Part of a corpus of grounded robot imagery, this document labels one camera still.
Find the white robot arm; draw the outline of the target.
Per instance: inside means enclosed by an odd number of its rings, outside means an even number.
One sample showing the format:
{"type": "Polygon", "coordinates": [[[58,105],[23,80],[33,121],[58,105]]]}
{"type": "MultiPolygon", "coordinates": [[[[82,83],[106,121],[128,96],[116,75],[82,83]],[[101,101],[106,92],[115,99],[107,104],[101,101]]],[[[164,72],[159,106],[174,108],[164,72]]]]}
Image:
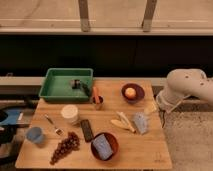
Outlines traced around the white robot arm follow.
{"type": "Polygon", "coordinates": [[[175,69],[168,73],[163,89],[144,109],[147,115],[159,109],[171,113],[184,99],[195,96],[213,105],[213,78],[201,69],[175,69]]]}

